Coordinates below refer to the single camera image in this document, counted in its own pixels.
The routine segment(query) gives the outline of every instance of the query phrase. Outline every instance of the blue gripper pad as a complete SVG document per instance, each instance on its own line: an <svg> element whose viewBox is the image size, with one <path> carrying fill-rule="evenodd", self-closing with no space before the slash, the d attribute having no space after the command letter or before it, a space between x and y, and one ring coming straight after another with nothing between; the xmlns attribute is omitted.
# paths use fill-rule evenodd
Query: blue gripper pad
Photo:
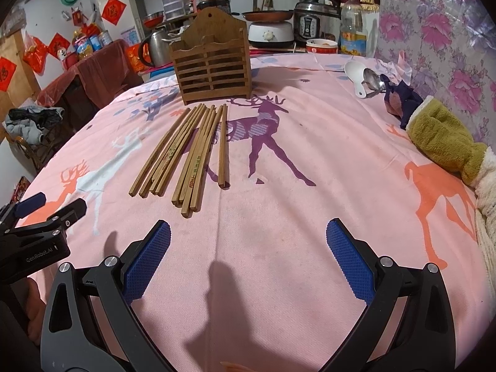
<svg viewBox="0 0 496 372"><path fill-rule="evenodd" d="M47 202L47 198L43 193L37 193L32 197L21 201L15 205L14 216L16 218L24 218L29 214L34 213L39 208L43 207Z"/></svg>
<svg viewBox="0 0 496 372"><path fill-rule="evenodd" d="M374 299L374 274L363 257L350 241L336 219L327 224L327 244L343 271L348 284L358 299L363 299L367 306Z"/></svg>
<svg viewBox="0 0 496 372"><path fill-rule="evenodd" d="M159 221L143 240L144 245L127 268L124 275L122 295L128 305L140 299L155 273L162 257L171 243L171 228L165 221Z"/></svg>

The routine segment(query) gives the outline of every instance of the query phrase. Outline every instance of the floral wallpaper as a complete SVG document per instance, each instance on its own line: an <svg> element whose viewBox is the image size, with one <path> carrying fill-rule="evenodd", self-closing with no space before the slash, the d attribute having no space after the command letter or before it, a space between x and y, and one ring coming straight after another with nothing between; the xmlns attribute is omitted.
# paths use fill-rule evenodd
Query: floral wallpaper
<svg viewBox="0 0 496 372"><path fill-rule="evenodd" d="M380 0L375 53L400 50L413 68L412 87L434 95L476 141L496 148L496 28L479 0Z"/></svg>

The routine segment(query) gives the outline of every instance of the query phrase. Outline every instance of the white deer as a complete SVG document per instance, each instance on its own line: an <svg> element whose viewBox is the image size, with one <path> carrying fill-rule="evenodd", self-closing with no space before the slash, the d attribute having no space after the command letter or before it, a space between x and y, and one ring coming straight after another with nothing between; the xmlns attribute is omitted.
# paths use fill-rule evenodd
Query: white deer
<svg viewBox="0 0 496 372"><path fill-rule="evenodd" d="M136 128L130 134L124 137L124 143L118 144L118 137L113 140L112 146L118 148L118 152L109 159L105 164L100 166L96 170L92 170L81 176L76 182L75 193L87 194L84 199L87 204L90 204L90 200L94 198L95 201L95 223L93 225L93 234L98 235L98 216L100 211L100 206L102 204L102 196L105 188L105 184L114 177L120 167L126 162L131 152L139 150L142 146L141 139L148 131L148 128L140 133L140 128Z"/></svg>

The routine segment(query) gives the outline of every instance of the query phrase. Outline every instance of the white spoon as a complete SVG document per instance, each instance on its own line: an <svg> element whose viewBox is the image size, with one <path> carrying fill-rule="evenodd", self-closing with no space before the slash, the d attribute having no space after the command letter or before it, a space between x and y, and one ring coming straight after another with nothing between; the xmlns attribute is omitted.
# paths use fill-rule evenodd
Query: white spoon
<svg viewBox="0 0 496 372"><path fill-rule="evenodd" d="M353 82L355 95L360 99L364 99L367 96L362 84L364 81L364 69L366 69L365 64L355 60L350 60L344 65L344 72Z"/></svg>

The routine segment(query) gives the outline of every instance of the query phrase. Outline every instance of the purple deer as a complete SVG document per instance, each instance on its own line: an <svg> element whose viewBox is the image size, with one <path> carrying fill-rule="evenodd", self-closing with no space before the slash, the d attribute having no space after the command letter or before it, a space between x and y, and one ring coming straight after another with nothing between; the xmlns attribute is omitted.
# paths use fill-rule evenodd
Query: purple deer
<svg viewBox="0 0 496 372"><path fill-rule="evenodd" d="M251 153L249 155L250 174L248 177L255 173L256 160L259 158L259 152L265 144L265 146L270 148L282 162L289 166L293 171L294 176L303 180L308 186L315 186L315 183L305 177L305 175L296 168L295 164L291 162L284 150L277 145L272 137L279 127L279 116L276 114L276 110L289 113L286 109L281 107L285 100L286 99L282 99L279 101L277 95L275 101L274 98L269 96L261 98L255 95L252 98L245 100L249 103L246 105L236 102L236 99L229 99L228 102L230 104L258 109L259 115L228 121L228 141L246 140L251 138Z"/></svg>

